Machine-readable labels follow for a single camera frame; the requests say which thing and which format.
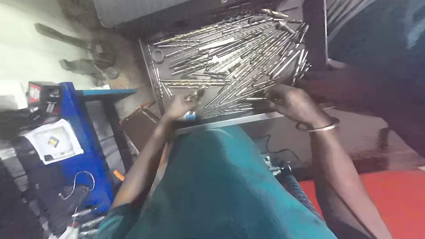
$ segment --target forearm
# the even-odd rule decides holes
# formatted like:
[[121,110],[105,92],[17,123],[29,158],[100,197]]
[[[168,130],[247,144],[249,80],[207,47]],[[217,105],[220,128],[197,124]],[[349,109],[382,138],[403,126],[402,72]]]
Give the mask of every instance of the forearm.
[[[316,132],[310,136],[317,199],[328,224],[331,226],[337,218],[370,237],[392,238],[365,191],[350,156],[341,145],[337,131]],[[344,231],[334,232],[341,239],[350,238]]]
[[161,159],[161,149],[164,147],[170,132],[172,120],[167,116],[161,118],[158,126],[149,138],[147,144],[139,154],[124,182],[115,196],[111,208],[131,203],[139,196],[143,202],[152,186]]

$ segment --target wrist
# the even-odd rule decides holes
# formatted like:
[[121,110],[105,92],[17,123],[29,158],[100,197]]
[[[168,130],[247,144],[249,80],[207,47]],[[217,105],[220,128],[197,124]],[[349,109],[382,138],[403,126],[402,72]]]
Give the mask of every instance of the wrist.
[[310,129],[318,129],[318,128],[324,128],[326,126],[331,125],[333,122],[329,115],[323,114],[318,117],[316,117],[314,120],[306,123],[306,127]]
[[173,121],[174,121],[174,119],[173,119],[172,117],[170,117],[168,114],[164,114],[164,115],[161,117],[161,119],[160,119],[159,123],[160,123],[160,124],[166,124],[166,125],[169,125],[169,124],[171,124]]

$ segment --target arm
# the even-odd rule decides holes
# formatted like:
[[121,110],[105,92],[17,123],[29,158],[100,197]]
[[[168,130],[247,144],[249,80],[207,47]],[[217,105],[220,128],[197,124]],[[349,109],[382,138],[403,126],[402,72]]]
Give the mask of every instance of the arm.
[[[279,85],[267,92],[268,106],[308,128],[332,124],[323,110],[301,89]],[[392,238],[365,191],[350,156],[335,129],[311,133],[317,199],[328,226],[338,238]]]
[[196,106],[195,100],[185,101],[182,95],[175,97],[170,108],[167,109],[166,114],[161,118],[152,136],[140,152],[139,158],[127,173],[111,209],[134,202],[136,199],[140,204],[143,204],[155,179],[161,159],[161,149],[170,135],[173,121]]

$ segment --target hand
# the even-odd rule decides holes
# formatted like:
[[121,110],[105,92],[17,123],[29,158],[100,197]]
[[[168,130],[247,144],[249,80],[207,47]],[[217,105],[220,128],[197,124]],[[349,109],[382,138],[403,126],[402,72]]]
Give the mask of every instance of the hand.
[[175,95],[170,106],[165,111],[164,117],[176,120],[198,106],[199,102],[197,100],[185,100],[185,98],[185,95]]
[[277,85],[266,93],[268,107],[309,128],[332,124],[327,115],[302,89]]

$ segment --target blue metal stand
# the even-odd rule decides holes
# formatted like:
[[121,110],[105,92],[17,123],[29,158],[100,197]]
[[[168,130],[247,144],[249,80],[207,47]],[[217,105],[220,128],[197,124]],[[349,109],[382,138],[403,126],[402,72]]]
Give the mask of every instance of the blue metal stand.
[[[136,90],[90,90],[76,91],[71,82],[60,83],[63,90],[61,105],[62,117],[69,121],[74,133],[84,150],[83,154],[59,161],[63,168],[65,180],[72,185],[74,176],[81,171],[88,171],[93,174],[96,185],[83,202],[84,205],[97,205],[97,212],[106,212],[113,201],[112,180],[109,175],[109,168],[106,164],[105,156],[97,139],[97,135],[91,124],[89,116],[86,114],[84,102],[85,96],[114,98],[126,97]],[[77,177],[77,184],[92,187],[92,179],[86,174]]]

